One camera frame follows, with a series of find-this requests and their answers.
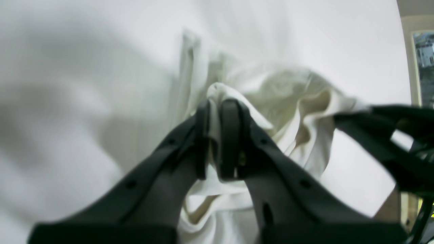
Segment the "white towel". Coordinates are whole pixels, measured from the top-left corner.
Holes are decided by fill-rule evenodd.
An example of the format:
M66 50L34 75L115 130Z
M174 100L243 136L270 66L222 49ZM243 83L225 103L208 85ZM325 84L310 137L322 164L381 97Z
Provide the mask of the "white towel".
M282 152L317 180L330 157L335 130L332 115L368 109L308 69L251 63L190 32L184 34L181 56L183 89L173 125L193 115L204 99L210 99L214 107L225 99L238 99ZM211 163L207 180L197 181L186 197L181 235L188 244L251 243L257 229L250 227L243 233L234 224L236 215L230 213L243 210L242 218L254 219L252 207L245 183L220 182Z

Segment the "cloth fold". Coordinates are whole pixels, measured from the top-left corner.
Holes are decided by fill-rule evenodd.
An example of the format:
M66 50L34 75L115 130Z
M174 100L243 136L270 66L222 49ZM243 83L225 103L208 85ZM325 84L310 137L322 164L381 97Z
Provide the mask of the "cloth fold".
M330 157L333 115L369 109L309 69L270 61L252 63L190 32L184 33L183 42L183 89L179 90L179 113L172 118L172 124L194 115L205 99L211 101L214 110L226 99L238 99L280 150L317 180ZM188 243L223 244L220 240L227 239L220 235L241 236L237 243L247 243L243 236L253 233L242 233L235 226L218 231L223 225L232 226L230 223L235 220L230 215L215 221L221 211L244 210L254 215L247 186L243 181L220 182L212 159L207 170L207 179L197 181L185 198L179 224L181 235Z

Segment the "screw hole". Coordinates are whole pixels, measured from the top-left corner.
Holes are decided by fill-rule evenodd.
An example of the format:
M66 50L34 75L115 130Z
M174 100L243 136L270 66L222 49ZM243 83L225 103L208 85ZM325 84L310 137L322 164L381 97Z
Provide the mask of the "screw hole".
M262 206L262 213L264 215L264 220L265 223L267 224L273 224L274 220L273 220L273 214L271 212L271 208L268 205L268 203L264 203Z
M306 189L309 189L310 186L311 186L310 183L309 183L309 181L307 181L307 180L301 180L300 181L300 185L303 186Z
M137 186L137 181L135 181L135 180L129 181L129 182L127 183L127 188L128 188L128 189L133 189L133 188L135 188L136 186Z

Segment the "white fabric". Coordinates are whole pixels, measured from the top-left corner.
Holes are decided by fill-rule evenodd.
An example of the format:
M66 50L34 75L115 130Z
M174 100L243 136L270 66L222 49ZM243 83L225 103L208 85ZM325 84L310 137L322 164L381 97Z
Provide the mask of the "white fabric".
M312 68L368 103L410 102L395 0L0 1L0 243L84 208L151 153L171 126L184 28L248 60ZM369 216L394 187L339 131L320 180ZM253 242L248 211L205 225L224 218L213 238L239 228L219 240Z
M252 118L280 150L317 180L329 162L335 130L332 115L368 109L308 69L252 63L191 33L184 35L181 56L180 82L184 89L178 94L179 114L172 124L193 115L205 99L210 99L212 111L226 99L237 99L249 108ZM212 122L218 120L215 113L211 114ZM246 208L254 216L252 207L244 182L221 183L211 161L207 180L197 181L186 197L179 228L192 244L223 244L228 237L237 235L237 243L247 244L243 236L257 232L241 233L230 216L221 221L215 219L217 211Z

